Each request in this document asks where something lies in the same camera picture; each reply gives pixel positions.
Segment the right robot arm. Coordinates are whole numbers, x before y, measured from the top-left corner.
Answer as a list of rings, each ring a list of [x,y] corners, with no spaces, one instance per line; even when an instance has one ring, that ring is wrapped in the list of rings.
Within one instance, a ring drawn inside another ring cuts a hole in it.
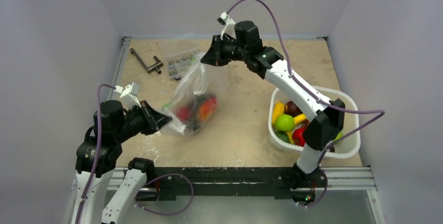
[[[258,27],[252,21],[234,22],[218,18],[222,33],[214,35],[211,46],[201,63],[225,66],[242,61],[262,79],[283,91],[305,114],[310,122],[303,133],[305,146],[296,162],[294,181],[301,186],[314,178],[326,145],[343,129],[345,104],[316,91],[289,65],[273,47],[264,46]]]

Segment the clear plastic bag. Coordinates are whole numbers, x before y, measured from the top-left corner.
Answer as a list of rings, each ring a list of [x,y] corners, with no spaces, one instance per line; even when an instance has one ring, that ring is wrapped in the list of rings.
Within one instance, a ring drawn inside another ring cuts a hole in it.
[[[215,96],[218,102],[218,109],[219,105],[225,100],[227,93],[226,69],[202,64],[200,59],[204,54],[205,52],[200,52],[194,57],[192,65],[183,78],[181,78],[170,101],[162,107],[162,114],[172,117],[172,121],[160,131],[162,134],[172,136],[191,136],[197,134],[189,134],[186,130],[186,124],[191,118],[197,118],[197,111],[203,101],[210,96]],[[186,122],[181,122],[176,117],[176,110],[180,107],[189,107],[191,109],[190,118]],[[202,128],[210,118],[202,122],[204,124]]]

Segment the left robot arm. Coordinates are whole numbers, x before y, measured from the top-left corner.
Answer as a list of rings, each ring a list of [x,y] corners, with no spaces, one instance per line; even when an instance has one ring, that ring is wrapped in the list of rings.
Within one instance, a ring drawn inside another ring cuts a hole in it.
[[[72,223],[101,223],[106,191],[122,153],[122,143],[137,134],[152,135],[172,117],[153,109],[146,101],[126,110],[118,100],[99,104],[94,125],[76,150],[77,195]]]

